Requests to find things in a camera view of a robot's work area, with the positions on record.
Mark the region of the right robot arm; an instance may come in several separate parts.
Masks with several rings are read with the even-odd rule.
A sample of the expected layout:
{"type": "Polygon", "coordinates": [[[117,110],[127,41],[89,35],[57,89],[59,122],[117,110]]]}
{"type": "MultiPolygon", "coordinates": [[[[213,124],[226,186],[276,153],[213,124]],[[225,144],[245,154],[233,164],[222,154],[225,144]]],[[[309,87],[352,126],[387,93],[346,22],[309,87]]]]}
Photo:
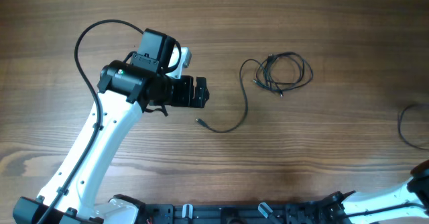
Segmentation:
{"type": "Polygon", "coordinates": [[[428,218],[428,161],[410,179],[375,192],[348,192],[318,207],[314,223],[376,223],[406,217],[428,218]]]}

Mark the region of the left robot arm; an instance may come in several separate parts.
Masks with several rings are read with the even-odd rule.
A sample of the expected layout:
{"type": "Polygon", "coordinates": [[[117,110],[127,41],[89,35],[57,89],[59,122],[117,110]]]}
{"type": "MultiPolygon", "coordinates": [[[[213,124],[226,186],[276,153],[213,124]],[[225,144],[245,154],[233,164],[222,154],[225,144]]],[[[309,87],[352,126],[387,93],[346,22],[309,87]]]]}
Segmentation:
{"type": "Polygon", "coordinates": [[[75,143],[37,197],[18,200],[15,222],[147,223],[150,216],[139,200],[118,194],[98,205],[95,199],[121,142],[144,113],[205,106],[205,78],[182,73],[191,57],[174,38],[148,29],[137,51],[106,65],[75,143]]]}

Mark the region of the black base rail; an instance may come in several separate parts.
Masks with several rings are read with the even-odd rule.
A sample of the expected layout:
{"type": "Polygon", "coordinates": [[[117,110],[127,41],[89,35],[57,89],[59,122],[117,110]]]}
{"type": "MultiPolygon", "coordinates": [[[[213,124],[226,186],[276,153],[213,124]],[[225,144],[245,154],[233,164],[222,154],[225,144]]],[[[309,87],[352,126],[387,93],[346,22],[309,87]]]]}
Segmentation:
{"type": "Polygon", "coordinates": [[[226,205],[200,206],[185,204],[128,205],[119,199],[112,199],[97,206],[89,217],[90,223],[334,223],[351,224],[344,207],[339,203],[309,202],[286,205],[226,205]]]}

